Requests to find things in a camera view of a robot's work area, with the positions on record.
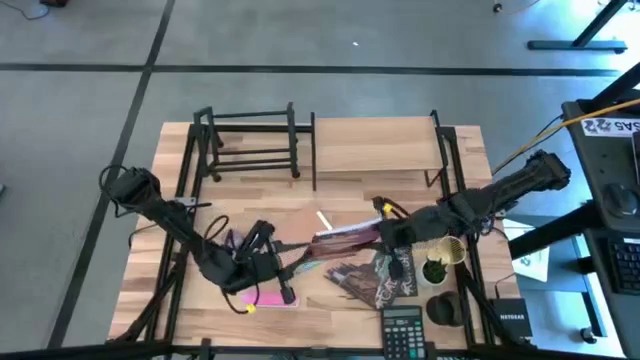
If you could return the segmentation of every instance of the yellow object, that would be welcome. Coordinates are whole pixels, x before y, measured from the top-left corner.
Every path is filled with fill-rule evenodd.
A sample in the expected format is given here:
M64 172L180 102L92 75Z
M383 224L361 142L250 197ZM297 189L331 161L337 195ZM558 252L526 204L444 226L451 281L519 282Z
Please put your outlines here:
M624 109L626 107L633 106L633 105L636 105L636 104L640 104L640 99L623 102L622 104L618 104L618 105L614 105L614 106L609 106L609 107L606 107L606 108L604 108L602 110L594 111L594 112L586 114L586 115L578 116L575 119L571 119L571 120L565 121L560 125L552 126L549 129L547 129L546 131L543 131L542 133L540 133L540 135L538 135L538 136L534 137L533 139L531 139L531 141L526 143L524 146L522 146L516 152L514 152L511 155L509 155L509 157L505 161L503 161L500 165L496 166L493 170L491 170L491 175L495 175L509 161L511 161L511 159L513 159L513 158L519 156L520 154L524 153L525 151L529 150L538 140L543 139L545 136L551 134L552 132L554 132L554 131L556 131L556 130L558 130L560 128L575 124L575 123L580 122L580 121L582 121L584 119L588 119L588 118L592 118L592 117L598 117L600 115L604 115L604 114L612 112L612 111Z

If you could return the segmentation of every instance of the calculator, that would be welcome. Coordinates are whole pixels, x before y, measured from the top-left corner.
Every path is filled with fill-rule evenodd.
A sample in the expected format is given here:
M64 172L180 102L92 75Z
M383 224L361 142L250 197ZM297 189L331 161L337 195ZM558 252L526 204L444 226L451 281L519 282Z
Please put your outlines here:
M385 359L427 358L420 306L391 306L380 310L380 313Z

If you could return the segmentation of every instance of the gray floor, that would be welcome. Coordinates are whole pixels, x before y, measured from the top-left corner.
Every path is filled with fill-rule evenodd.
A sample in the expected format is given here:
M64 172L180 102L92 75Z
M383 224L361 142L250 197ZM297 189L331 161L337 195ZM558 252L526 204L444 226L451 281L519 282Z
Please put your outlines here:
M12 3L36 11L35 1ZM504 1L517 9L526 1ZM0 63L143 64L164 1L71 0L27 22L0 7ZM226 2L177 0L158 63L380 65L433 67L626 69L637 61L640 15L622 11L602 31L630 50L532 53L529 39L570 39L599 7L593 1L542 1L514 16L495 16L491 1ZM0 72L0 352L46 345L98 194L97 175L111 159L139 73ZM612 78L413 75L159 74L151 77L124 165L148 166L165 121L189 121L204 105L219 112L281 108L294 101L298 121L326 116L420 115L437 109L444 124L481 125L497 165L560 112ZM569 188L532 194L514 210L561 215L589 198L564 132L545 143L573 170ZM504 170L519 168L524 159ZM540 214L540 202L553 211ZM135 219L113 219L100 233L65 343L100 343L115 306ZM562 295L536 298L535 309L571 306ZM584 321L541 322L545 348L618 354L589 347L569 330Z

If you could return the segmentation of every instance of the calculator keypad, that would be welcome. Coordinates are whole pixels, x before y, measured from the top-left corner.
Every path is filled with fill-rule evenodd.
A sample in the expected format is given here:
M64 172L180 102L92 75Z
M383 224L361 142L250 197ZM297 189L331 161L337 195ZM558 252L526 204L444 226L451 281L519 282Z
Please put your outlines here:
M384 319L383 321L386 359L419 360L425 358L422 321L414 319Z

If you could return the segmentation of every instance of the wooden tabletop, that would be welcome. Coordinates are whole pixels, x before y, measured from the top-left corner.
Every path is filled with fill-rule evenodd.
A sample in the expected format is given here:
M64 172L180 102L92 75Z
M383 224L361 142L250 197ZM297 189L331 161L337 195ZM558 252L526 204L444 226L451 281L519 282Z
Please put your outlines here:
M442 168L430 116L318 118L315 126L318 172Z
M180 162L189 124L165 123L153 162L153 173L160 179L162 193L169 199L176 189ZM467 187L481 187L491 182L480 128L456 126L460 155ZM286 147L286 133L221 133L226 149ZM441 196L440 184L427 188L423 171L340 172L318 174L318 191L311 189L310 136L298 134L299 164L302 176L292 179L288 170L222 173L222 181L204 180L200 202L213 206L198 210L195 227L202 233L216 216L227 214L229 226L246 233L251 225L263 219L278 228L288 226L288 217L309 206L317 206L333 226L353 224L376 215L370 199L376 195L391 198L414 211L435 204ZM195 167L194 153L191 175ZM451 171L451 187L455 189ZM140 218L137 227L150 222ZM151 298L156 281L165 233L151 228L137 234L111 324L110 337L123 332ZM494 232L479 241L479 253L485 289L494 297L495 282L513 272L507 241ZM234 314L220 295L219 288L205 280L191 257L180 301L174 343L199 345L204 337L214 346L274 346L333 348L382 348L378 312L324 278L327 269L343 263L367 262L370 253L354 258L328 261L290 281L299 299L296 308L259 308L251 315ZM414 251L414 262L423 260ZM419 288L417 297L398 298L394 304L416 304L447 290L455 290L455 276L435 288ZM275 281L261 284L261 292L278 291ZM500 283L502 297L519 297L515 277ZM483 341L477 305L469 294L476 340ZM238 308L244 308L239 297L232 297ZM165 301L157 335L162 336L166 318ZM423 312L425 339L441 349L464 349L462 327L443 327L432 323Z

